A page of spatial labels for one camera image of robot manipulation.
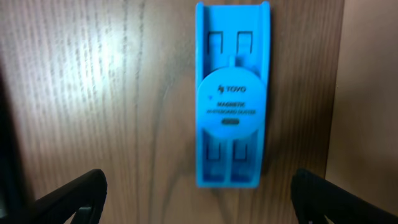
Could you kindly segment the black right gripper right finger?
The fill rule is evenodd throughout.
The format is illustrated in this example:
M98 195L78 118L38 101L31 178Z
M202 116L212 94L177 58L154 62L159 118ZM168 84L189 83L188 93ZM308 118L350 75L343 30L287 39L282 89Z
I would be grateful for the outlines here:
M335 184L298 169L290 186L297 220L303 223L391 223L397 216L386 212Z

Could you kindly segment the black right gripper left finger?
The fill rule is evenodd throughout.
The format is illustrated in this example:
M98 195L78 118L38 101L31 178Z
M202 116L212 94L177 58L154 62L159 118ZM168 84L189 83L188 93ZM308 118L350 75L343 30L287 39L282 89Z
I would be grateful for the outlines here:
M46 196L18 215L19 223L98 224L107 196L107 181L100 169L93 169Z

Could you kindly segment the blue whiteboard duster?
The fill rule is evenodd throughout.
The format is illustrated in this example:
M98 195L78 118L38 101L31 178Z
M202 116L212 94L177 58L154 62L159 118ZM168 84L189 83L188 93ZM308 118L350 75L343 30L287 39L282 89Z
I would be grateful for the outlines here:
M198 3L195 21L197 186L259 185L266 133L271 6Z

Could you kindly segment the open cardboard box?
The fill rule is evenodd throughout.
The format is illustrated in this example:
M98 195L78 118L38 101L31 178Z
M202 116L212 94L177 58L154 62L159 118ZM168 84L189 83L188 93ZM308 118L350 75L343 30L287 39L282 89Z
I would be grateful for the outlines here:
M397 0L345 2L326 178L397 213Z

